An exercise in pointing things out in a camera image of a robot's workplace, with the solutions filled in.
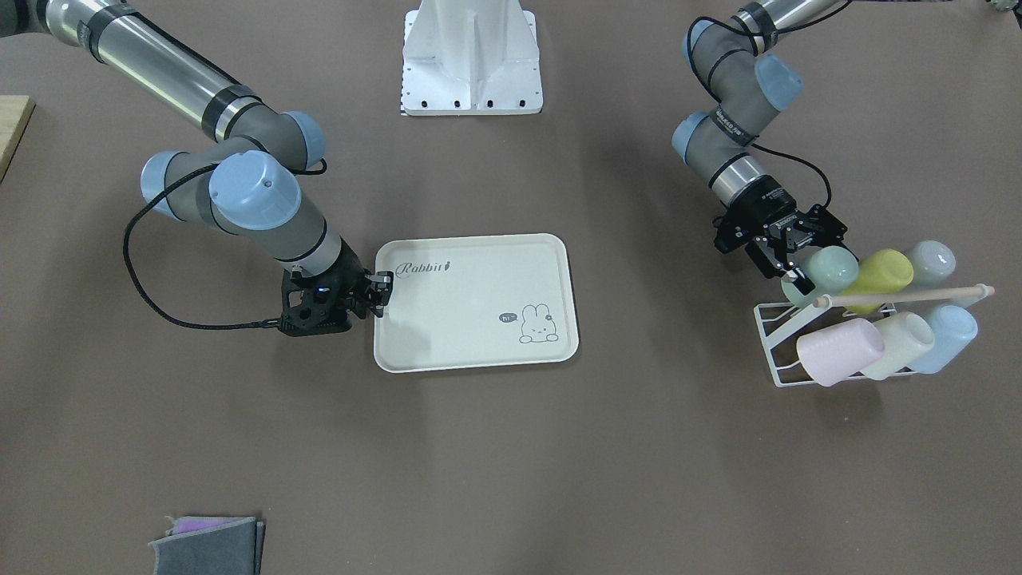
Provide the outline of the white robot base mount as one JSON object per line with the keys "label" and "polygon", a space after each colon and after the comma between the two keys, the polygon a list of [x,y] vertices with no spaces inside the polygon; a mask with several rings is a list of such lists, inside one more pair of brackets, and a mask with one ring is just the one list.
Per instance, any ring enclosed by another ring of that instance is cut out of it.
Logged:
{"label": "white robot base mount", "polygon": [[404,17],[402,57],[407,116],[543,109],[536,16],[518,1],[423,1]]}

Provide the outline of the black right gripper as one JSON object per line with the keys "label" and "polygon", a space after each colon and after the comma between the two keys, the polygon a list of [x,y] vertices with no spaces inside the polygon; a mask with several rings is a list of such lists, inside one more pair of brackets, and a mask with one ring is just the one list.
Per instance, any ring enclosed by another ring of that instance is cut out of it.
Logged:
{"label": "black right gripper", "polygon": [[350,315],[382,318],[394,288],[393,272],[369,272],[347,243],[339,258],[318,276],[282,281],[279,331],[288,336],[328,335],[349,331]]}

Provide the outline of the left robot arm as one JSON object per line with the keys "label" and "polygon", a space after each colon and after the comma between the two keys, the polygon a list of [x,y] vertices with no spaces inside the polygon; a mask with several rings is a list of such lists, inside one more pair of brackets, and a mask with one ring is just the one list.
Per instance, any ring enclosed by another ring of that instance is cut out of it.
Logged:
{"label": "left robot arm", "polygon": [[697,19],[683,51],[716,106],[691,114],[672,138],[683,162],[726,209],[716,222],[715,247],[744,248],[763,276],[781,277],[802,294],[811,292],[814,283],[792,255],[807,245],[842,244],[846,226],[820,204],[800,211],[751,147],[803,87],[802,77],[770,49],[819,14],[834,15],[832,1],[751,1],[725,22]]}

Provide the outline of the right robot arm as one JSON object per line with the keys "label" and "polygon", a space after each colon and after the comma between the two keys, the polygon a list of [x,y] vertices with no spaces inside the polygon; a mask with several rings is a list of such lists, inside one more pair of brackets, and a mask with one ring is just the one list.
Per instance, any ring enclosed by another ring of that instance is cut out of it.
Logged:
{"label": "right robot arm", "polygon": [[[125,225],[125,270],[142,301],[169,323],[202,331],[349,331],[383,316],[394,273],[362,265],[303,190],[327,169],[326,138],[299,110],[271,108],[256,90],[147,18],[129,1],[4,1],[2,35],[47,35],[117,70],[208,139],[205,149],[153,154],[140,171],[144,206]],[[280,313],[252,323],[190,323],[156,304],[133,262],[146,215],[196,223],[248,240],[282,268]]]}

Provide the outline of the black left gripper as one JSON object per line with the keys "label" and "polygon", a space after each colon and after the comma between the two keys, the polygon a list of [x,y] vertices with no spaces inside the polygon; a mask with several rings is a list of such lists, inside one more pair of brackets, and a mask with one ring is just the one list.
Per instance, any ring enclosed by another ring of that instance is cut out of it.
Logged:
{"label": "black left gripper", "polygon": [[786,295],[809,295],[815,289],[814,281],[790,255],[807,245],[843,247],[848,230],[821,204],[808,212],[799,211],[793,197],[771,177],[746,186],[715,228],[716,250],[727,254],[745,248],[764,277],[782,277]]}

